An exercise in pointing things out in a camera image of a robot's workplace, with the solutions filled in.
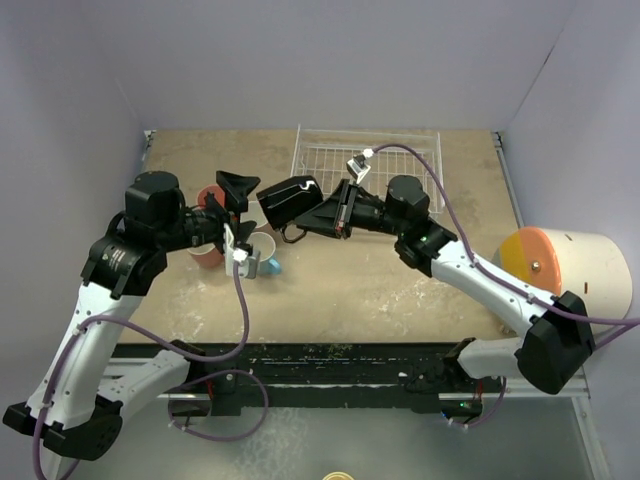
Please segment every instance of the metal frame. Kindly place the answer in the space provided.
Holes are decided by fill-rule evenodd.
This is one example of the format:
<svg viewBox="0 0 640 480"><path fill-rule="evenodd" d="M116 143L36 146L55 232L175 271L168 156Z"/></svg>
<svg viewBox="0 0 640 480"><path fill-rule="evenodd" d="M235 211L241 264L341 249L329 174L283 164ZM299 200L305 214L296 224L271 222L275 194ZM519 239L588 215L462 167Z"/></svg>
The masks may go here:
<svg viewBox="0 0 640 480"><path fill-rule="evenodd" d="M572 402L593 478L596 480L611 480L613 477L609 470L609 464L602 449L602 444L598 440L598 433L593 422L590 397L576 396L572 398Z"/></svg>
<svg viewBox="0 0 640 480"><path fill-rule="evenodd" d="M498 132L493 132L492 137L493 145L496 148L496 153L500 160L500 167L502 167L502 174L504 176L505 183L507 184L507 192L509 193L513 213L516 216L516 223L518 228L521 228L524 226L524 221L522 220L522 213L520 212L520 206L518 205L518 198L516 197L515 190L513 189L511 175L509 175L509 168L507 167L507 161L504 157L504 151L502 150L502 136Z"/></svg>
<svg viewBox="0 0 640 480"><path fill-rule="evenodd" d="M142 163L142 168L140 169L141 172L144 172L147 169L147 162L149 161L149 155L151 155L151 146L156 138L156 130L145 130L144 138L145 142L142 149L142 158L140 159L140 163Z"/></svg>
<svg viewBox="0 0 640 480"><path fill-rule="evenodd" d="M298 125L291 176L313 175L324 195L330 195L343 178L351 178L347 161L365 148L382 143L408 143L420 153L442 178L440 133L436 135L404 135L342 130L302 129ZM410 175L420 180L431 199L432 215L442 213L444 200L435 182L413 156L400 148L388 148L369 160L371 171L363 185L370 193L384 197L389 181L396 175Z"/></svg>

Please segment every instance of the yellow object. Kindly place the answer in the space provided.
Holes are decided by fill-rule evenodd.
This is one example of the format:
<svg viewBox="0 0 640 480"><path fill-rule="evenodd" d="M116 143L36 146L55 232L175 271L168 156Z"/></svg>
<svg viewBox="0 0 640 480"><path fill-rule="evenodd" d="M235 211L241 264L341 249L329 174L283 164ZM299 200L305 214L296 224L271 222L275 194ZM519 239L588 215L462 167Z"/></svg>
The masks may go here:
<svg viewBox="0 0 640 480"><path fill-rule="evenodd" d="M529 265L527 265L524 248L518 232L511 235L500 245L500 260L504 270L523 282L531 283Z"/></svg>
<svg viewBox="0 0 640 480"><path fill-rule="evenodd" d="M355 480L351 475L344 472L333 472L324 477L323 480Z"/></svg>

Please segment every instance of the orange lid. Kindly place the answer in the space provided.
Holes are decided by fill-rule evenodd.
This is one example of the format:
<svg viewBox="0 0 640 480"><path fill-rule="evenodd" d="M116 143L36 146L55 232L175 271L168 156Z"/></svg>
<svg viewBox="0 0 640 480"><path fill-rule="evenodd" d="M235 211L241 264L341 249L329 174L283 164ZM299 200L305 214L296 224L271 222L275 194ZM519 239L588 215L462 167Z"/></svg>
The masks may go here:
<svg viewBox="0 0 640 480"><path fill-rule="evenodd" d="M556 295L562 277L556 252L547 235L537 227L524 227L508 237L496 252L494 262L511 275Z"/></svg>

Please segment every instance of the wooden tabletop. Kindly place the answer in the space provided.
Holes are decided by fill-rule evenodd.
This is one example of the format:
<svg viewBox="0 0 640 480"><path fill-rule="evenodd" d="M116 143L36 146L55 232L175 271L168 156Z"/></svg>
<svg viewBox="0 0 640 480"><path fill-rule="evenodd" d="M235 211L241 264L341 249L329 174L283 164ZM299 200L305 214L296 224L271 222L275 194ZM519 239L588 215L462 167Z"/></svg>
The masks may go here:
<svg viewBox="0 0 640 480"><path fill-rule="evenodd" d="M433 133L415 131L410 133ZM505 179L488 131L442 131L445 188L474 250L491 258L517 229ZM180 180L188 203L215 182L216 170L262 179L291 171L294 130L159 131L148 170ZM452 229L449 215L438 222ZM501 324L462 292L409 269L394 238L354 232L349 240L309 234L278 242L281 275L243 280L252 342L440 342L501 338ZM242 317L232 279L204 270L186 252L169 254L132 321L163 338L234 342ZM125 330L122 342L146 341Z"/></svg>

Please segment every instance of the cylindrical container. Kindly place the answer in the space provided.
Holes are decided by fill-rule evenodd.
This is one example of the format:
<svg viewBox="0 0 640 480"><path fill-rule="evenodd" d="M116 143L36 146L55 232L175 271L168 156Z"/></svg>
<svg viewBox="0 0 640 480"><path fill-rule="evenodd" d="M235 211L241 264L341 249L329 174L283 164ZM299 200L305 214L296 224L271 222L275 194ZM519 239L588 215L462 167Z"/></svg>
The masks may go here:
<svg viewBox="0 0 640 480"><path fill-rule="evenodd" d="M187 252L202 268L215 268L224 261L224 255L213 244L189 248Z"/></svg>
<svg viewBox="0 0 640 480"><path fill-rule="evenodd" d="M198 193L198 196L196 197L196 205L204 207L205 198L209 192L213 193L213 196L218 203L224 207L224 190L222 190L222 187L219 187L218 185L208 185L200 190L200 193Z"/></svg>
<svg viewBox="0 0 640 480"><path fill-rule="evenodd" d="M254 232L249 235L248 242L260 251L258 275L277 275L282 272L282 267L276 260L276 242L269 234Z"/></svg>
<svg viewBox="0 0 640 480"><path fill-rule="evenodd" d="M333 472L324 477L322 480L354 480L354 478L348 473Z"/></svg>
<svg viewBox="0 0 640 480"><path fill-rule="evenodd" d="M604 235L524 227L503 242L494 263L556 295L570 290L592 317L621 319L631 305L629 267Z"/></svg>
<svg viewBox="0 0 640 480"><path fill-rule="evenodd" d="M220 205L224 206L224 190L218 185L208 185L200 190L196 197L196 205L203 208L205 206L205 198L211 192ZM224 261L222 255L212 244L202 245L187 250L191 258L193 258L202 268L215 268Z"/></svg>

